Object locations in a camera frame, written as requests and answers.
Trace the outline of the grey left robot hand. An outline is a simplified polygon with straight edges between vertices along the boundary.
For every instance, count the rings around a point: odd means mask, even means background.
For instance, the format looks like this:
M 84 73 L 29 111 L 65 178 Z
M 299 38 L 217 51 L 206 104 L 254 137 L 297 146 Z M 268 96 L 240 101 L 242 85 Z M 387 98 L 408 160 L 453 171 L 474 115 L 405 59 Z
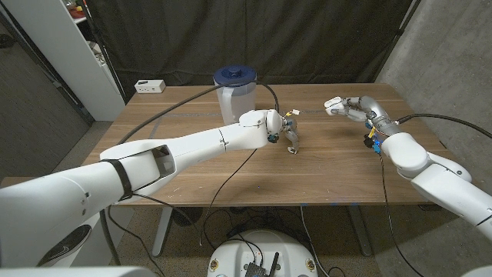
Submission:
M 288 147 L 288 151 L 291 154 L 297 154 L 299 150 L 299 138 L 297 121 L 294 118 L 286 118 L 284 120 L 283 133 L 285 134 L 285 137 L 289 139 L 292 143 L 292 146 Z

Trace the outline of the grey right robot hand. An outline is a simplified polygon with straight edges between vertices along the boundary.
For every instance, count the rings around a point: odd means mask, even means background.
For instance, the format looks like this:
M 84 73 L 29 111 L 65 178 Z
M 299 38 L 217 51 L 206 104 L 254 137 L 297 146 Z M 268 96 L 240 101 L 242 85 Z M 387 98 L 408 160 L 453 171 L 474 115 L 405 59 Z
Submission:
M 355 122 L 366 122 L 386 136 L 401 132 L 384 108 L 370 96 L 349 98 L 337 96 L 327 100 L 324 108 L 329 115 L 344 115 Z

